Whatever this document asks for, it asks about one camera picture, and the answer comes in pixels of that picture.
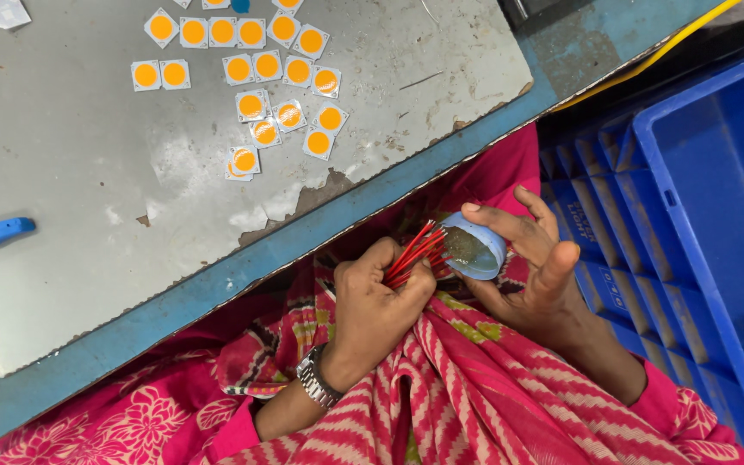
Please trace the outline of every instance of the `silver wristwatch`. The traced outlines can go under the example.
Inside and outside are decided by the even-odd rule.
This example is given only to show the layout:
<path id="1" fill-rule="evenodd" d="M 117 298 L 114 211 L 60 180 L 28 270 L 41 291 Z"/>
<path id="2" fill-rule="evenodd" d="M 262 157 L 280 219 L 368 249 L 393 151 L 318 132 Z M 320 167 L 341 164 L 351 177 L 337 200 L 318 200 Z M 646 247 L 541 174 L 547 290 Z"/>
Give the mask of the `silver wristwatch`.
<path id="1" fill-rule="evenodd" d="M 309 397 L 325 409 L 330 409 L 337 404 L 337 401 L 343 397 L 343 394 L 335 391 L 331 386 L 326 384 L 317 369 L 320 362 L 320 355 L 323 353 L 323 346 L 312 347 L 312 350 L 306 354 L 303 360 L 298 364 L 298 379 L 304 384 L 304 389 Z"/>

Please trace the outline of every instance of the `sleeve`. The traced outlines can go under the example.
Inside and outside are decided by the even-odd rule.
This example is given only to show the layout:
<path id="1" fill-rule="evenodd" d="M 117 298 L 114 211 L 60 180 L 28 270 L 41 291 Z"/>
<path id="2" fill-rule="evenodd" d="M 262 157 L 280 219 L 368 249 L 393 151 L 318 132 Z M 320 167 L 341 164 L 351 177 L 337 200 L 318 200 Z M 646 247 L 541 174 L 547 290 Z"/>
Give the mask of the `sleeve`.
<path id="1" fill-rule="evenodd" d="M 630 410 L 664 435 L 692 463 L 744 464 L 744 449 L 734 432 L 719 425 L 717 416 L 693 390 L 676 386 L 652 363 L 645 365 L 647 387 Z"/>
<path id="2" fill-rule="evenodd" d="M 248 396 L 195 462 L 197 464 L 217 463 L 220 459 L 259 444 L 260 437 L 257 435 L 257 429 L 254 428 L 255 407 L 257 404 L 254 402 L 254 397 Z"/>

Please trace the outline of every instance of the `blue crate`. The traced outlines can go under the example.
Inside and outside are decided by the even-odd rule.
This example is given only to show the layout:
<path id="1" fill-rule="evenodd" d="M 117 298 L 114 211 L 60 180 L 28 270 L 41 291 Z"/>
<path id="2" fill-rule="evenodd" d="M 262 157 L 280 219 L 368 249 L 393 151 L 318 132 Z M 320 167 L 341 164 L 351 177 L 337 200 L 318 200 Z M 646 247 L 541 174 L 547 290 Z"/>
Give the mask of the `blue crate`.
<path id="1" fill-rule="evenodd" d="M 744 445 L 744 60 L 645 104 L 542 143 L 542 197 L 591 310 Z"/>

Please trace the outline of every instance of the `pink sari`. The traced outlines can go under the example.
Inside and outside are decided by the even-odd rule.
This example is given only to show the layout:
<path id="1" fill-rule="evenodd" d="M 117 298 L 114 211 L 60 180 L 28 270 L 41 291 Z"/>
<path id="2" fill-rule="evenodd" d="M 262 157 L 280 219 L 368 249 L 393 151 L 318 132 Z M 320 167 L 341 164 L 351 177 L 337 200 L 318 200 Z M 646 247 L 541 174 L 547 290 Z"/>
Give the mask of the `pink sari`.
<path id="1" fill-rule="evenodd" d="M 730 429 L 655 366 L 645 362 L 647 389 L 627 408 L 480 311 L 457 280 L 439 283 L 397 348 L 320 421 L 260 443 L 254 399 L 283 389 L 334 331 L 337 256 L 402 214 L 437 217 L 467 200 L 522 214 L 518 182 L 538 191 L 533 127 L 301 261 L 282 301 L 237 300 L 18 428 L 0 440 L 0 463 L 744 463 Z M 521 289 L 527 267 L 508 256 L 499 285 Z"/>

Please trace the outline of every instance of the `gray metal workbench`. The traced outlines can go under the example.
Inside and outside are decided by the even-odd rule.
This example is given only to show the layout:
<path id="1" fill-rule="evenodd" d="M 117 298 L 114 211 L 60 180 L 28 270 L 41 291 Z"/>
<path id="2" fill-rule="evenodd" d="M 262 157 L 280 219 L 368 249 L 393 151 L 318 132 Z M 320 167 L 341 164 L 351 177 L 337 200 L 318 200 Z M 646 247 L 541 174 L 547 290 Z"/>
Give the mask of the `gray metal workbench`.
<path id="1" fill-rule="evenodd" d="M 527 94 L 469 126 L 460 123 L 458 127 L 465 127 L 454 135 L 366 183 L 347 178 L 339 171 L 330 173 L 322 188 L 305 189 L 297 204 L 298 213 L 313 211 L 299 214 L 294 221 L 290 217 L 283 222 L 266 224 L 263 234 L 270 234 L 257 240 L 244 238 L 242 243 L 251 244 L 248 247 L 77 339 L 59 350 L 57 356 L 0 379 L 0 435 L 75 394 L 168 334 L 230 300 L 256 280 L 477 153 L 514 127 L 584 89 L 716 3 L 717 0 L 634 0 L 626 3 L 577 0 L 545 17 L 534 18 L 518 36 L 535 80 Z M 64 11 L 63 6 L 56 7 Z M 452 129 L 452 121 L 447 124 L 450 127 L 445 128 L 445 134 Z M 52 176 L 41 180 L 43 183 L 52 181 L 55 181 Z M 132 181 L 118 180 L 126 184 Z M 83 185 L 82 188 L 97 189 L 98 185 Z M 127 215 L 141 216 L 136 210 Z M 65 278 L 74 290 L 77 285 L 87 285 L 78 280 L 78 276 Z"/>
<path id="2" fill-rule="evenodd" d="M 532 85 L 493 0 L 430 3 L 438 23 L 413 0 L 303 3 L 295 19 L 331 34 L 315 65 L 341 71 L 337 99 L 282 80 L 228 85 L 224 57 L 290 55 L 271 38 L 162 50 L 143 30 L 158 8 L 268 25 L 268 0 L 244 14 L 199 0 L 26 5 L 34 22 L 0 31 L 0 215 L 39 230 L 0 248 L 0 376 L 299 217 L 304 189 L 322 190 L 310 207 L 334 198 Z M 151 59 L 185 59 L 191 89 L 134 92 L 130 64 Z M 226 180 L 229 147 L 254 143 L 235 96 L 257 89 L 272 105 L 297 99 L 310 122 L 324 101 L 350 114 L 328 161 L 304 153 L 303 128 L 260 149 L 252 182 Z M 330 171 L 346 182 L 327 188 Z"/>

